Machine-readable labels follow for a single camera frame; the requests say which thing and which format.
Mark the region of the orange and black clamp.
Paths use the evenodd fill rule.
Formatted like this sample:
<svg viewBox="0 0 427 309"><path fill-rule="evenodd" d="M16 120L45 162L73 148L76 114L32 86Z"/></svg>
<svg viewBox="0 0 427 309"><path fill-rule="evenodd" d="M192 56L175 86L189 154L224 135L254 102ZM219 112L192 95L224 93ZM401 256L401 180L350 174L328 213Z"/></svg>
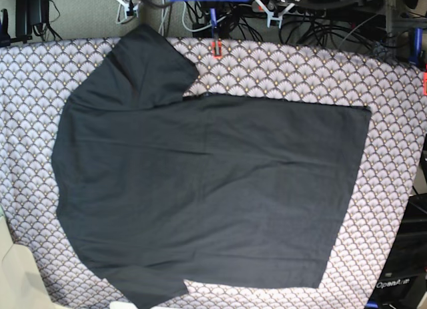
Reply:
<svg viewBox="0 0 427 309"><path fill-rule="evenodd" d="M212 52L213 57L215 59L221 59L222 58L222 42L219 39L214 39L212 41Z"/></svg>

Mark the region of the blue clamp right edge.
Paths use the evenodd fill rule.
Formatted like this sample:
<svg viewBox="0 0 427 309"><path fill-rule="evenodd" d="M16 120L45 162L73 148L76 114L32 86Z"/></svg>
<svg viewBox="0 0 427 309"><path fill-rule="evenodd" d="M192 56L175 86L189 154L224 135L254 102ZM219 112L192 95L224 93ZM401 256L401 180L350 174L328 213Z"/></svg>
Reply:
<svg viewBox="0 0 427 309"><path fill-rule="evenodd" d="M422 46L422 29L414 28L410 33L410 56L409 62L415 66L419 65Z"/></svg>

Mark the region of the patterned fan-print tablecloth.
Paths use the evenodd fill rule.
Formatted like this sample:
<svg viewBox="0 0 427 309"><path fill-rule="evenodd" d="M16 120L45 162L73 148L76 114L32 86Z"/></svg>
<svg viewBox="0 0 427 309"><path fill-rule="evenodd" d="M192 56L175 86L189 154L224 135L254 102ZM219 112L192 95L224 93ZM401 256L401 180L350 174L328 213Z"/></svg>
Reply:
<svg viewBox="0 0 427 309"><path fill-rule="evenodd" d="M180 308L362 308L377 286L412 190L426 136L423 73L365 55L227 40L217 59L208 39L170 39L207 91L366 106L372 113L354 193L316 289L247 289L188 282ZM32 43L1 50L1 206L13 240L28 247L49 298L106 308L122 294L75 256L56 218L51 152L69 94L116 39Z"/></svg>

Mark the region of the beige plastic bin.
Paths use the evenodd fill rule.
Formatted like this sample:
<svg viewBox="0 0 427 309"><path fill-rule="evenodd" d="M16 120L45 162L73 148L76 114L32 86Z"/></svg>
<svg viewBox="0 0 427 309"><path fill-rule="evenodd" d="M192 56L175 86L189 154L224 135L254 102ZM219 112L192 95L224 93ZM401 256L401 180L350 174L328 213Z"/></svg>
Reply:
<svg viewBox="0 0 427 309"><path fill-rule="evenodd" d="M12 241L1 213L1 307L54 308L31 251Z"/></svg>

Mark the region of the black OpenArm box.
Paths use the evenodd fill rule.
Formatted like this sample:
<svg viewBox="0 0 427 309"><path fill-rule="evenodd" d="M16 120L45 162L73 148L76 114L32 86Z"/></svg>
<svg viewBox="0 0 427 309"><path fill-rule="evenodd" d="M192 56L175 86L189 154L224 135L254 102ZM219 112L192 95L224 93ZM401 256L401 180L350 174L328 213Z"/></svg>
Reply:
<svg viewBox="0 0 427 309"><path fill-rule="evenodd" d="M411 196L366 308L419 308L426 300L426 194Z"/></svg>

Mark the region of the orange clamp right edge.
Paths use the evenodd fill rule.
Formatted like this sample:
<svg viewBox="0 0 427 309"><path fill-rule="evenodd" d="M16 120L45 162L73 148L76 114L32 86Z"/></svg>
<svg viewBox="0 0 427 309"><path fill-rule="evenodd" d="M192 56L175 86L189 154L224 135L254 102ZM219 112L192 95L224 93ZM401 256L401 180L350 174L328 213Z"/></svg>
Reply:
<svg viewBox="0 0 427 309"><path fill-rule="evenodd" d="M427 72L423 74L423 93L427 95Z"/></svg>

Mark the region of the black T-shirt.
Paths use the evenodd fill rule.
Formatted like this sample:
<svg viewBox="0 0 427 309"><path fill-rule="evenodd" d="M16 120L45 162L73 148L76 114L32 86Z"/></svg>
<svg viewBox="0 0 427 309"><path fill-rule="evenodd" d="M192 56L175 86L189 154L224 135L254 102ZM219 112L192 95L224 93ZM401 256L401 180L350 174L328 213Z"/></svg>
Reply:
<svg viewBox="0 0 427 309"><path fill-rule="evenodd" d="M138 308L185 281L317 288L371 113L224 94L152 28L124 37L63 108L57 217L81 262Z"/></svg>

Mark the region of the black power adapter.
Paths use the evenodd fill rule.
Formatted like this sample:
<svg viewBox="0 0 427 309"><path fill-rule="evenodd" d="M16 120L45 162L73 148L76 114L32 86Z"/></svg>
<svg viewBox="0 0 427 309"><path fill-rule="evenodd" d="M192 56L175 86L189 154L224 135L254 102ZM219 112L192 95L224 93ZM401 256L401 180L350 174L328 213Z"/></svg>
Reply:
<svg viewBox="0 0 427 309"><path fill-rule="evenodd" d="M49 21L49 0L16 0L15 33L28 37L32 33L41 37Z"/></svg>

